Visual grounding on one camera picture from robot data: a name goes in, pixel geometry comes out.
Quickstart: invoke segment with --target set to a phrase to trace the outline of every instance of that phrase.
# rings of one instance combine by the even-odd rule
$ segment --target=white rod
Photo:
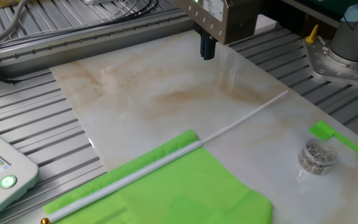
[[[119,179],[117,181],[115,181],[114,183],[90,194],[87,195],[81,199],[78,199],[77,201],[57,210],[56,212],[53,212],[52,214],[49,215],[49,221],[50,223],[56,222],[57,220],[103,198],[104,196],[107,196],[125,186],[127,186],[128,184],[144,177],[145,175],[157,170],[158,168],[168,164],[171,161],[174,161],[175,159],[188,154],[189,152],[201,147],[204,143],[220,136],[221,134],[225,133],[226,131],[232,129],[233,127],[237,126],[238,124],[240,124],[241,122],[245,121],[246,119],[250,118],[251,116],[255,115],[256,113],[258,113],[259,111],[263,110],[264,108],[266,108],[268,105],[271,105],[273,102],[277,101],[278,99],[280,99],[282,96],[286,95],[288,93],[288,90],[285,90],[283,93],[279,94],[278,96],[276,96],[275,98],[271,99],[270,101],[268,101],[267,103],[265,103],[264,105],[260,106],[259,108],[257,108],[256,110],[254,110],[253,112],[247,114],[246,116],[244,116],[243,118],[239,119],[238,121],[230,124],[229,126],[225,127],[224,129],[218,131],[217,133],[211,135],[210,137],[202,140],[202,141],[195,141],[193,143],[191,143],[188,146],[185,146],[169,155],[166,155],[165,157],[141,168],[140,170],[129,174],[128,176]]]
[[[258,113],[259,111],[265,109],[268,105],[271,105],[272,103],[274,103],[275,101],[277,101],[278,99],[280,99],[282,96],[286,95],[288,93],[288,90],[285,90],[284,92],[282,92],[281,94],[279,94],[278,96],[276,96],[275,98],[269,100],[267,103],[265,103],[264,105],[258,107],[256,110],[254,110],[253,112],[245,115],[243,118],[239,119],[238,121],[230,124],[229,126],[225,127],[224,129],[218,131],[217,133],[205,138],[204,140],[201,141],[202,144],[205,144],[206,142],[220,136],[221,134],[225,133],[226,131],[236,127],[237,125],[239,125],[240,123],[244,122],[246,119],[252,117],[253,115],[255,115],[256,113]]]

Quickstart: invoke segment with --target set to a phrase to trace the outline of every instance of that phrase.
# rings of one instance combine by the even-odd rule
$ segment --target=green tape
[[[44,206],[50,214],[196,141],[187,131]],[[272,204],[201,147],[54,224],[269,224]]]
[[[347,145],[349,148],[351,148],[353,151],[358,153],[358,145],[354,144],[348,138],[337,132],[335,129],[333,129],[323,121],[318,121],[316,125],[309,129],[309,132],[322,140],[328,140],[330,137],[334,136],[342,143]]]
[[[355,152],[358,153],[358,145],[354,144],[352,141],[348,140],[345,136],[341,133],[336,132],[334,137],[343,142],[345,145],[349,146],[349,148],[353,149]]]

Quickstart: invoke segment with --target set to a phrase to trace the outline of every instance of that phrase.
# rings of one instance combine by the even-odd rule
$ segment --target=white marble surface
[[[52,68],[107,170],[194,129],[200,139],[288,88],[229,47],[203,61],[186,32]],[[273,203],[273,223],[358,223],[358,154],[336,141],[325,176],[298,163],[308,128],[323,120],[358,136],[289,90],[273,105],[205,145],[227,169]]]

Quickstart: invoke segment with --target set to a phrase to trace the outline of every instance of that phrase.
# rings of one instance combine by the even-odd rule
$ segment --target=metal slatted table
[[[358,86],[313,78],[301,38],[277,27],[231,47],[358,134]],[[49,70],[0,90],[0,137],[37,161],[40,182],[0,215],[28,213],[105,173]]]
[[[313,78],[302,41],[277,27],[231,47],[358,134],[358,86]]]
[[[38,163],[36,186],[0,214],[0,223],[105,173],[50,71],[0,90],[0,137]]]

